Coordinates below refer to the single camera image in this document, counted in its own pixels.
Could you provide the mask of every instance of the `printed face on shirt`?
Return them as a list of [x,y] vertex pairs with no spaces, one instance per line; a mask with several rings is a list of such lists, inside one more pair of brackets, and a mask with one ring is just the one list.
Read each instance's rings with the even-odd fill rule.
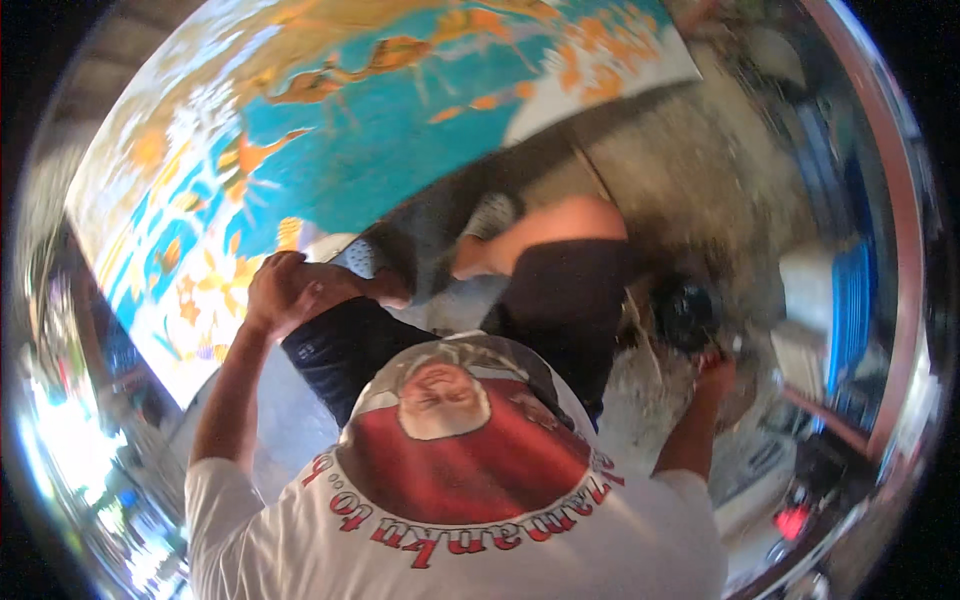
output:
[[490,419],[490,404],[465,369],[432,362],[417,368],[403,383],[398,415],[411,438],[436,440],[479,429]]

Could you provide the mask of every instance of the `man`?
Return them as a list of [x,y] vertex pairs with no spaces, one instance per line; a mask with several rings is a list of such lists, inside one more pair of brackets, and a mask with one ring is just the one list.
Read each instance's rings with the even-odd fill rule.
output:
[[[452,261],[458,279],[511,277],[487,333],[440,340],[393,319],[381,305],[409,293],[369,249],[352,257],[366,278],[295,252],[264,261],[187,471],[197,597],[719,597],[706,480],[733,364],[702,368],[651,478],[615,464],[595,423],[623,220],[581,196],[514,220],[489,196]],[[266,507],[255,386],[281,340],[343,433]]]

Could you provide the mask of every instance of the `man's hand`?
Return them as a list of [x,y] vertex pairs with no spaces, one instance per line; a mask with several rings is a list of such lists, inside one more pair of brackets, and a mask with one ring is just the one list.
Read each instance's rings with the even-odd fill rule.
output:
[[736,362],[719,354],[703,355],[699,359],[700,373],[693,382],[693,394],[703,399],[721,402],[733,390],[736,380]]
[[270,341],[282,340],[324,309],[323,286],[305,282],[298,270],[306,256],[300,252],[277,252],[267,256],[253,276],[245,325]]

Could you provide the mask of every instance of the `floor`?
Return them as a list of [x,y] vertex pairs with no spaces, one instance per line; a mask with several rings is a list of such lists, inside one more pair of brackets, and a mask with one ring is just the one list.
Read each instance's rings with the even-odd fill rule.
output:
[[[769,441],[759,425],[779,403],[766,334],[783,311],[778,258],[816,232],[795,163],[751,97],[711,46],[694,42],[690,51],[701,83],[578,115],[438,181],[370,237],[416,282],[414,305],[396,316],[445,335],[478,326],[506,283],[445,276],[449,249],[483,191],[507,191],[533,209],[606,188],[627,220],[638,269],[648,274],[631,286],[636,322],[650,330],[643,289],[651,277],[698,271],[722,299],[721,344],[739,340],[738,391],[721,417],[710,481],[720,503],[740,485],[747,457]],[[615,360],[600,435],[611,455],[648,472],[685,408],[693,370],[685,357],[646,338],[625,344]],[[271,400],[260,402],[254,479],[269,500],[335,441],[336,426],[279,352],[260,389]],[[194,407],[177,436],[184,450],[197,413]]]

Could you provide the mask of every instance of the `orange painted flower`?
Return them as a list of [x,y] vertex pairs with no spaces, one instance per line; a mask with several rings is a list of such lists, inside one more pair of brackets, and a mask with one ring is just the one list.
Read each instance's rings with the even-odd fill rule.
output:
[[474,108],[476,110],[490,110],[491,108],[496,108],[498,104],[499,103],[496,101],[496,96],[480,96],[470,103],[470,108]]
[[514,88],[517,98],[533,98],[534,93],[537,89],[534,87],[533,82],[520,82]]
[[197,308],[197,303],[194,302],[192,298],[180,303],[180,316],[186,319],[191,327],[197,326],[197,317],[200,316],[200,309]]
[[151,128],[133,144],[131,159],[144,169],[153,169],[163,160],[166,151],[167,137],[163,130]]
[[592,85],[584,89],[580,102],[584,105],[593,105],[612,100],[623,90],[623,79],[616,71],[606,64],[593,67]]
[[437,114],[435,114],[435,115],[433,115],[432,117],[430,117],[430,120],[427,121],[427,123],[431,123],[431,124],[432,124],[432,123],[441,123],[442,121],[447,121],[447,120],[449,120],[449,119],[452,119],[453,117],[457,116],[458,114],[460,114],[460,113],[463,112],[463,111],[464,111],[464,110],[463,110],[463,108],[461,108],[461,107],[447,108],[446,110],[441,110],[441,111],[438,112]]
[[557,54],[563,60],[564,67],[560,72],[560,89],[569,92],[581,80],[580,66],[577,64],[577,51],[570,44],[557,48]]

